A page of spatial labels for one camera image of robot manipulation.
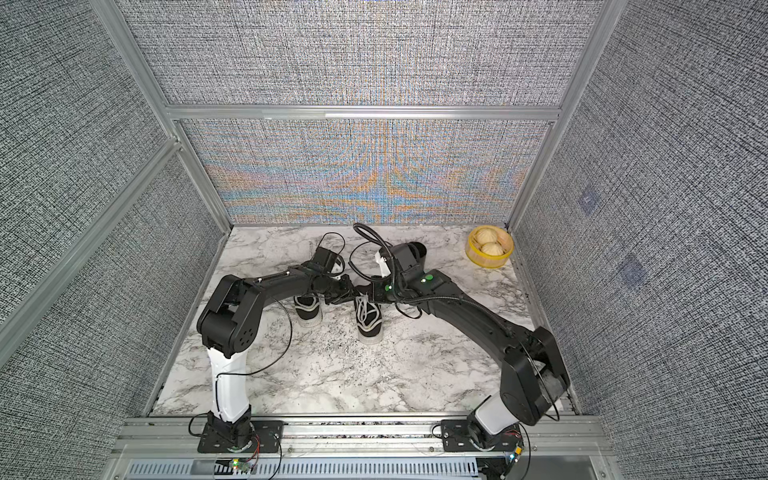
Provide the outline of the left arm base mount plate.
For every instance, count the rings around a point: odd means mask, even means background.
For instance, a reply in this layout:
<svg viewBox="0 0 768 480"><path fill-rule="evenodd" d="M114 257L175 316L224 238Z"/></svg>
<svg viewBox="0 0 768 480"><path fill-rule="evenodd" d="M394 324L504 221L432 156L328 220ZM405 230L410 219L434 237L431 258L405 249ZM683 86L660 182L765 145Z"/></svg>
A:
<svg viewBox="0 0 768 480"><path fill-rule="evenodd" d="M252 420L250 431L245 435L245 443L236 442L217 433L212 426L206 425L199 439L196 451L200 454L251 454L278 453L278 441L282 438L284 423L280 420Z"/></svg>

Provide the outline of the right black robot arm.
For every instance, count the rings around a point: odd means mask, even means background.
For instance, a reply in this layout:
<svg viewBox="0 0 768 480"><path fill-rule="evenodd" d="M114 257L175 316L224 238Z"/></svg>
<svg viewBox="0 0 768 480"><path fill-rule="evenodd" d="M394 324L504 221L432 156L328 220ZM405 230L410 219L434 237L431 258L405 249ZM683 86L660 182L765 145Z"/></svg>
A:
<svg viewBox="0 0 768 480"><path fill-rule="evenodd" d="M439 318L475 342L499 366L498 391L467 417L468 436L487 450L518 424L536 425L556 406L571 381L552 333L512 323L471 298L446 274L426 271L420 242L376 252L381 274L370 279L376 303L408 305Z"/></svg>

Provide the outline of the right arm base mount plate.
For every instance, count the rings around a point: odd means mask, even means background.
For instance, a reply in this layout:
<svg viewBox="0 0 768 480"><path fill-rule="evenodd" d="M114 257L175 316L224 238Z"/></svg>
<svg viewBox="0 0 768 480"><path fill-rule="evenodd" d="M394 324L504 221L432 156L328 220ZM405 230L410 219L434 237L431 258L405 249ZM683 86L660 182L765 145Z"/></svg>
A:
<svg viewBox="0 0 768 480"><path fill-rule="evenodd" d="M467 419L443 419L439 423L439 437L445 452L516 452L524 447L519 424L513 424L500 433L487 436Z"/></svg>

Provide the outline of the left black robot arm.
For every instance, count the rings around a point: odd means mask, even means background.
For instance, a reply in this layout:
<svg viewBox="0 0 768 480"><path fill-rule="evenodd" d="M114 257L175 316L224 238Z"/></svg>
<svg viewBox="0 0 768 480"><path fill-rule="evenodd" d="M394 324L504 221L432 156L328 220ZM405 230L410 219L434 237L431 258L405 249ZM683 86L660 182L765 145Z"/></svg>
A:
<svg viewBox="0 0 768 480"><path fill-rule="evenodd" d="M338 278L306 267L258 278L224 276L197 323L211 364L213 403L206 432L224 448L243 451L252 442L251 405L245 379L247 352L265 307L292 297L316 296L342 304L361 296L347 275Z"/></svg>

